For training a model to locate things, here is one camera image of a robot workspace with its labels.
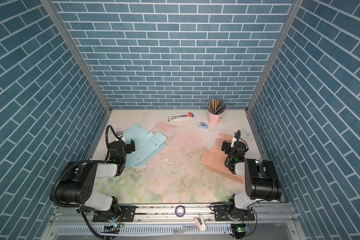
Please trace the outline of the light blue paper box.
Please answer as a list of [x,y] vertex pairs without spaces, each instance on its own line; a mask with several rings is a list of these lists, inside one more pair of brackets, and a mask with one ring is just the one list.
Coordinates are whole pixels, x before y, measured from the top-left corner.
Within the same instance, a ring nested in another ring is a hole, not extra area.
[[148,132],[140,124],[135,124],[124,131],[124,138],[127,144],[133,140],[135,151],[127,154],[126,168],[139,167],[162,150],[166,144],[167,137],[161,132]]

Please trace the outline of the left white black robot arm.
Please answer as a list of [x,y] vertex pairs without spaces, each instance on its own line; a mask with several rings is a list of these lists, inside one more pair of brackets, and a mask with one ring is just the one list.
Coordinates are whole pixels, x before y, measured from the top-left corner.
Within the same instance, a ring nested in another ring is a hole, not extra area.
[[87,160],[69,162],[54,184],[50,199],[61,208],[75,208],[79,213],[93,213],[93,222],[132,222],[135,206],[119,206],[118,199],[94,189],[95,180],[120,176],[125,169],[127,155],[134,152],[135,142],[107,143],[106,161]]

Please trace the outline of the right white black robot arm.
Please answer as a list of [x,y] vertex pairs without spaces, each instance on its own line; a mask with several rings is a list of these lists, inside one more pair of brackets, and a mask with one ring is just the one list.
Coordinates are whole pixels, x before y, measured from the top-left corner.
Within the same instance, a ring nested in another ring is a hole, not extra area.
[[282,196],[274,163],[246,158],[248,150],[244,142],[222,143],[222,151],[227,154],[225,167],[233,175],[245,177],[245,190],[229,199],[227,214],[234,221],[251,220],[253,205],[264,201],[279,201]]

